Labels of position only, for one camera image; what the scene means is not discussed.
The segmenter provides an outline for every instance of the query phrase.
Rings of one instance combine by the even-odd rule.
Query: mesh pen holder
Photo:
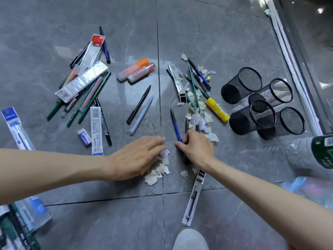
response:
[[[267,110],[256,112],[255,109],[257,107],[266,107]],[[272,128],[275,122],[275,111],[264,100],[254,101],[251,105],[232,113],[229,119],[231,129],[239,135],[260,129]]]
[[[253,68],[242,68],[238,74],[221,88],[221,96],[230,104],[236,104],[249,94],[262,88],[260,74]]]
[[[292,89],[289,84],[279,78],[273,79],[267,86],[260,91],[249,96],[249,105],[256,100],[265,100],[270,106],[275,107],[283,103],[289,103],[293,100]],[[265,111],[266,109],[256,109],[256,111]]]
[[[285,107],[276,113],[276,123],[269,129],[258,130],[258,134],[264,139],[272,139],[286,135],[300,135],[305,131],[304,117],[298,110]]]

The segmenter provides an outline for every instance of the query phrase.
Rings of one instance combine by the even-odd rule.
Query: hand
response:
[[[103,180],[126,180],[144,174],[166,149],[165,138],[141,137],[106,156],[102,166]]]
[[[193,164],[203,172],[209,172],[210,161],[215,159],[213,144],[202,133],[188,130],[183,143],[175,142],[176,147],[185,153]]]

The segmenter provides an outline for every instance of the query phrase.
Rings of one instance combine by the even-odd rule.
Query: floor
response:
[[[172,248],[195,179],[173,145],[176,134],[169,115],[173,108],[182,123],[188,111],[177,107],[174,83],[165,71],[170,63],[186,70],[182,52],[216,71],[211,94],[229,114],[238,105],[223,101],[220,89],[241,67],[256,69],[264,85],[279,77],[294,88],[270,19],[257,0],[4,0],[0,17],[0,108],[16,109],[36,149],[91,154],[76,134],[82,127],[90,130],[89,117],[67,128],[68,119],[60,118],[60,112],[49,122],[46,116],[69,63],[101,25],[112,61],[112,76],[99,96],[113,141],[108,147],[104,140],[104,154],[143,135],[165,136],[171,151],[171,173],[153,186],[138,177],[41,193],[53,217],[50,229],[38,236],[43,249]],[[116,81],[119,71],[144,57],[158,72],[133,86]],[[154,101],[131,137],[126,119],[149,85]],[[296,92],[294,96],[288,106],[303,112]],[[282,144],[295,136],[270,141],[256,132],[239,136],[215,115],[213,120],[210,126],[220,140],[214,148],[218,159],[271,183],[293,179]],[[4,121],[0,128],[2,147],[16,148]],[[183,170],[189,171],[185,179]],[[287,248],[277,232],[212,177],[206,177],[203,188],[192,227],[210,249]]]
[[[279,0],[324,134],[333,132],[333,0]]]

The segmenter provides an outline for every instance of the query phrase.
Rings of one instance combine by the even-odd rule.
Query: white shoe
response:
[[[191,228],[182,230],[174,241],[172,250],[209,250],[205,238]]]

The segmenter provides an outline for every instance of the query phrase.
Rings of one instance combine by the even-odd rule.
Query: forearm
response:
[[[50,189],[98,180],[103,156],[0,149],[0,204]]]
[[[331,249],[333,212],[274,184],[210,162],[211,176],[244,201],[296,249]]]

